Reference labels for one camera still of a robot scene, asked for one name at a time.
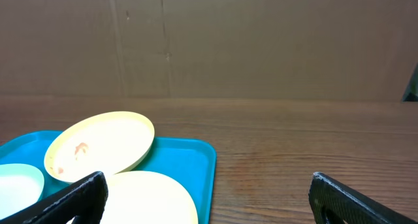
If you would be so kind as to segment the teal plastic tray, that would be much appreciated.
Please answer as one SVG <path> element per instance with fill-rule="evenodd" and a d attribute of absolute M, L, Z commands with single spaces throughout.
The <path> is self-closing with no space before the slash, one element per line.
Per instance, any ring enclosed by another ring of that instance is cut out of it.
<path fill-rule="evenodd" d="M 1 145 L 1 164 L 23 163 L 44 173 L 43 197 L 67 187 L 48 175 L 44 155 L 61 131 L 35 131 Z M 216 151 L 207 142 L 190 138 L 156 137 L 150 152 L 135 170 L 167 175 L 182 184 L 193 199 L 199 224 L 209 224 L 216 171 Z"/>

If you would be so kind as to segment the light blue plate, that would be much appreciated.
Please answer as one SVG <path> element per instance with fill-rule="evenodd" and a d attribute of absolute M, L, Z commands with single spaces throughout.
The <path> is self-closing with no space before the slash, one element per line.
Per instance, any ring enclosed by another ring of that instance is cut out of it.
<path fill-rule="evenodd" d="M 42 198 L 43 173 L 32 165 L 1 165 L 1 219 L 11 216 Z"/>

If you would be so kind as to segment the yellow plate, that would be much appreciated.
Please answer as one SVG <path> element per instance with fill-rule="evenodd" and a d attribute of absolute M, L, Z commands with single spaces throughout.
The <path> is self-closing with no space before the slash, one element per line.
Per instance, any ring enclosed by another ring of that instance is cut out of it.
<path fill-rule="evenodd" d="M 96 171 L 106 176 L 129 171 L 147 156 L 154 136 L 153 123 L 142 114 L 98 114 L 59 134 L 44 155 L 44 168 L 68 184 Z"/>
<path fill-rule="evenodd" d="M 198 224 L 195 203 L 176 180 L 130 171 L 106 178 L 108 198 L 100 224 Z"/>

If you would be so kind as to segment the yellow plate right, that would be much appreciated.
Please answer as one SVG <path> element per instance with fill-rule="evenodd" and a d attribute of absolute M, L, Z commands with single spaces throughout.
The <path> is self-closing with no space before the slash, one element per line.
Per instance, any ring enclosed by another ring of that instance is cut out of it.
<path fill-rule="evenodd" d="M 130 171 L 106 178 L 108 198 L 100 224 L 198 224 L 195 203 L 176 180 Z"/>

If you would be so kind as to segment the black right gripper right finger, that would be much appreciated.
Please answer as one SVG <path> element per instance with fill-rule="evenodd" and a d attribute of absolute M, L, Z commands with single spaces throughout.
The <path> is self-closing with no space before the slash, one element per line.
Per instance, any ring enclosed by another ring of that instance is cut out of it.
<path fill-rule="evenodd" d="M 322 172 L 313 173 L 308 199 L 317 224 L 417 224 Z"/>

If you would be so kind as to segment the yellow plate top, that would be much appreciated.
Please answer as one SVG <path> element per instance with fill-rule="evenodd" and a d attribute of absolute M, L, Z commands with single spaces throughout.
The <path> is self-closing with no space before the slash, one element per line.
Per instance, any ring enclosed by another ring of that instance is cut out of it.
<path fill-rule="evenodd" d="M 154 136 L 153 123 L 142 114 L 98 114 L 59 134 L 44 155 L 44 168 L 68 184 L 96 171 L 106 176 L 129 171 L 147 156 Z"/>

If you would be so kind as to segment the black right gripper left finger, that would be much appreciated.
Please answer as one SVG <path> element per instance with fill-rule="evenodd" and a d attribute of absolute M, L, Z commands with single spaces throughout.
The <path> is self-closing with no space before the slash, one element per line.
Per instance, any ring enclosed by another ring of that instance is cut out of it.
<path fill-rule="evenodd" d="M 107 198 L 105 176 L 97 171 L 2 219 L 1 224 L 99 224 Z"/>

